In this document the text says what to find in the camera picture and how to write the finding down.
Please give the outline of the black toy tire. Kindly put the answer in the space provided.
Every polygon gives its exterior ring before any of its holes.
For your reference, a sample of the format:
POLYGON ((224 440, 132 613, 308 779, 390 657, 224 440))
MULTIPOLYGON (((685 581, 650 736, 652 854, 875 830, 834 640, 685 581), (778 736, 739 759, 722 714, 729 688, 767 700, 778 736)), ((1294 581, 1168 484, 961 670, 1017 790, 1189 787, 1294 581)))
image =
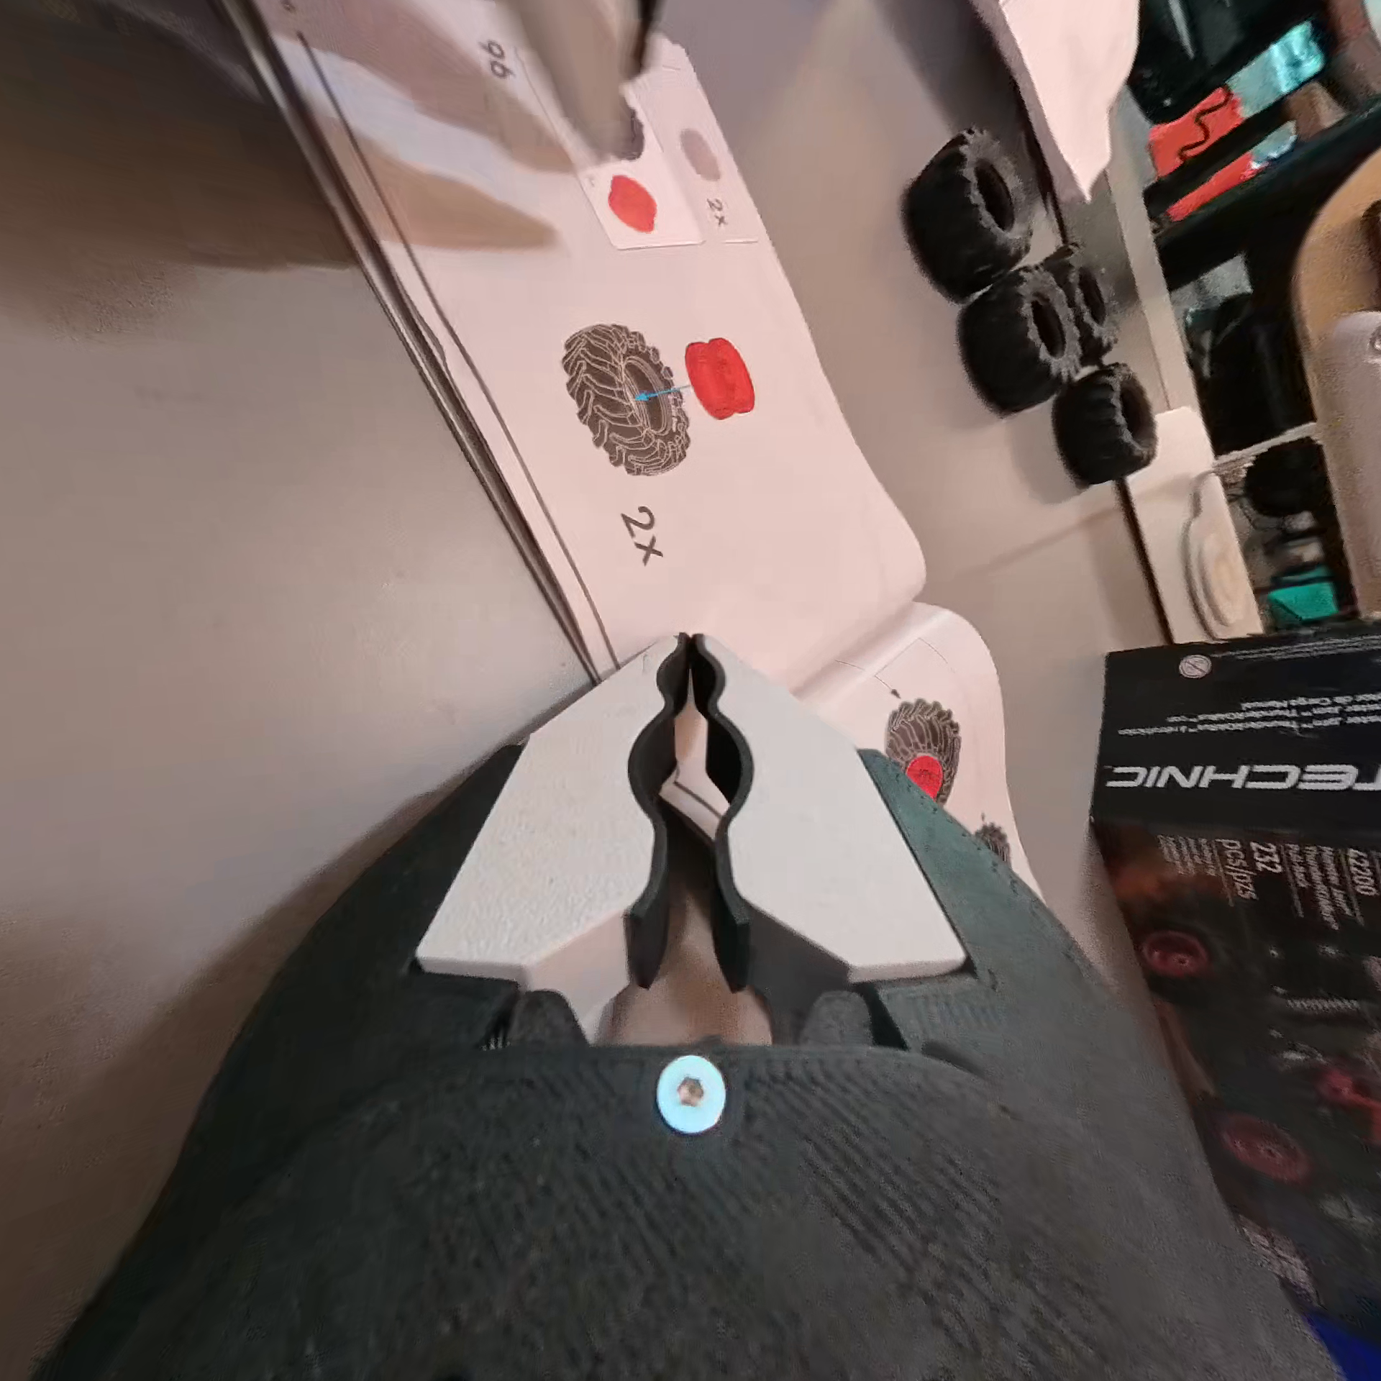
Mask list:
POLYGON ((1081 361, 1099 366, 1119 340, 1110 290, 1082 244, 1071 241, 1051 252, 1045 269, 1059 284, 1076 323, 1081 361))
POLYGON ((1064 387, 1054 400, 1053 427, 1066 468, 1086 489, 1148 468, 1160 448, 1150 394, 1124 361, 1064 387))
POLYGON ((957 331, 979 396, 1002 415, 1054 399, 1082 369, 1074 308, 1043 264, 1002 272, 961 308, 957 331))
POLYGON ((954 302, 992 287, 1031 249, 1031 198, 985 128, 948 141, 911 180, 902 210, 918 266, 954 302))

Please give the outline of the black toy box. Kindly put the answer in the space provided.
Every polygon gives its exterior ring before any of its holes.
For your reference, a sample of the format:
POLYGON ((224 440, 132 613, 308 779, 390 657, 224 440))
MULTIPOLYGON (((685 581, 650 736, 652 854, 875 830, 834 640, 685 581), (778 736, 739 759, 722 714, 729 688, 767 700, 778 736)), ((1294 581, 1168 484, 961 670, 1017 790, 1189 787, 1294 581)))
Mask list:
POLYGON ((1092 826, 1222 1195, 1378 1342, 1378 624, 1110 654, 1092 826))

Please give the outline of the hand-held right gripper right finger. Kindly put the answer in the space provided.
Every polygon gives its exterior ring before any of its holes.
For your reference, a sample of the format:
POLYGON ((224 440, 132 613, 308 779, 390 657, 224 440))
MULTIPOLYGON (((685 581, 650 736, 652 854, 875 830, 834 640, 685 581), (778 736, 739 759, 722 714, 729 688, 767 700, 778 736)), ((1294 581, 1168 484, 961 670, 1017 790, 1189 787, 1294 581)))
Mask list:
POLYGON ((691 642, 714 833, 714 948, 796 1042, 823 996, 959 973, 964 945, 870 760, 721 639, 691 642))

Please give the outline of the instruction booklet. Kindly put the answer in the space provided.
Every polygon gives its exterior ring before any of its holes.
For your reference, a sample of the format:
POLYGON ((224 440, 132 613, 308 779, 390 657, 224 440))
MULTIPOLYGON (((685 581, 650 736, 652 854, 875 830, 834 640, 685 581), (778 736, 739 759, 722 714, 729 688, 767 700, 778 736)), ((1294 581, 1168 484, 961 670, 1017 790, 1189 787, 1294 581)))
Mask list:
POLYGON ((591 670, 716 634, 1038 889, 992 655, 921 601, 688 52, 652 40, 604 160, 505 3, 251 8, 591 670))

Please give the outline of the black shelf rack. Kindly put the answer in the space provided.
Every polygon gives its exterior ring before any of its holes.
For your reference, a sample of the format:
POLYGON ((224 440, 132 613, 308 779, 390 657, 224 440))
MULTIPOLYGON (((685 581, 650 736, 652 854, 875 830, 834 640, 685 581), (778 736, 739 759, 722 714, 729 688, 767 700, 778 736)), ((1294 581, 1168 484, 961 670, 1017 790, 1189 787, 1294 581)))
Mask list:
POLYGON ((1276 432, 1316 420, 1290 305, 1301 241, 1327 197, 1378 147, 1378 29, 1367 3, 1142 3, 1128 86, 1155 126, 1181 118, 1253 60, 1306 27, 1318 72, 1247 114, 1201 159, 1155 180, 1147 211, 1165 210, 1248 147, 1252 180, 1179 221, 1153 220, 1168 287, 1193 285, 1242 259, 1248 274, 1248 363, 1276 432))

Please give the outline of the white desk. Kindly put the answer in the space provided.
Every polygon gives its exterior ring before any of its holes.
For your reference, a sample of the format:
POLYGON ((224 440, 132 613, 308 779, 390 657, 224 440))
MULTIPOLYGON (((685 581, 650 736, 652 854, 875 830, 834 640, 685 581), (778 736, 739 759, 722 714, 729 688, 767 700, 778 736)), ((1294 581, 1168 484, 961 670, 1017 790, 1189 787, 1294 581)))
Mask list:
MULTIPOLYGON (((969 3, 671 3, 826 371, 999 662, 1046 895, 1133 973, 1086 838, 1107 650, 1163 621, 1109 489, 985 420, 898 223, 1022 103, 969 3)), ((267 105, 4 3, 4 1216, 160 1180, 259 973, 584 680, 267 105)))

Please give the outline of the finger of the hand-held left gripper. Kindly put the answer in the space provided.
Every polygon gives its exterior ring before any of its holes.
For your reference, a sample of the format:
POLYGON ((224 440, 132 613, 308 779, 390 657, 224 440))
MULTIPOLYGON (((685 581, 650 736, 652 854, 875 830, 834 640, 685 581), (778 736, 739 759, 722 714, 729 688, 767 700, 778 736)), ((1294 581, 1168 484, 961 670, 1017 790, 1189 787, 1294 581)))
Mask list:
POLYGON ((663 1, 509 1, 558 103, 589 149, 607 160, 643 151, 627 88, 647 67, 663 1))

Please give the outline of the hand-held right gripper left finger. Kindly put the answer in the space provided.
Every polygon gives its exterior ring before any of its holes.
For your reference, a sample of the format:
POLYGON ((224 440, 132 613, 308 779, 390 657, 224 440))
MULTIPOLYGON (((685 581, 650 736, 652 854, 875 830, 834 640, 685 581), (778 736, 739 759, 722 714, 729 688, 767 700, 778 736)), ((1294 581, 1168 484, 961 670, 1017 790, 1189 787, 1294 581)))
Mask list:
POLYGON ((689 639, 673 634, 517 749, 418 948, 435 974, 558 992, 586 1033, 668 943, 663 785, 678 764, 689 639))

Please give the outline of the white round device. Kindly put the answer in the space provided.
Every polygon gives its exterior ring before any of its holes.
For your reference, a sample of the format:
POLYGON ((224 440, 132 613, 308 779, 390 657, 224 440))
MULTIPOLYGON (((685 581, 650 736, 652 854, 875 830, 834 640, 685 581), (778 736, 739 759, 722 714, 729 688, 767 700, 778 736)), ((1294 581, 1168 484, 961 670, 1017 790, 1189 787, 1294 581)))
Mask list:
POLYGON ((1216 471, 1194 478, 1183 532, 1189 598, 1214 640, 1263 632, 1263 617, 1242 552, 1232 504, 1216 471))

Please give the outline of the red plastic part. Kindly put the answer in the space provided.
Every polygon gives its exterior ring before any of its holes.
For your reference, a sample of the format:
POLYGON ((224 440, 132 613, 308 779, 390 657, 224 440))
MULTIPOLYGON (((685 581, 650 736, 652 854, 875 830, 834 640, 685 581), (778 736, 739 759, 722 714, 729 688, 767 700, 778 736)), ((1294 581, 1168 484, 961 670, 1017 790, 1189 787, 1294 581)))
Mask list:
MULTIPOLYGON (((1148 136, 1148 149, 1156 179, 1166 179, 1189 162, 1201 159, 1234 129, 1244 126, 1247 113, 1242 98, 1232 86, 1219 86, 1209 96, 1196 103, 1186 114, 1153 126, 1148 136)), ((1225 195, 1232 188, 1247 183, 1255 177, 1258 162, 1253 149, 1240 152, 1235 159, 1224 162, 1191 192, 1174 200, 1165 210, 1150 208, 1153 220, 1179 221, 1225 195)))

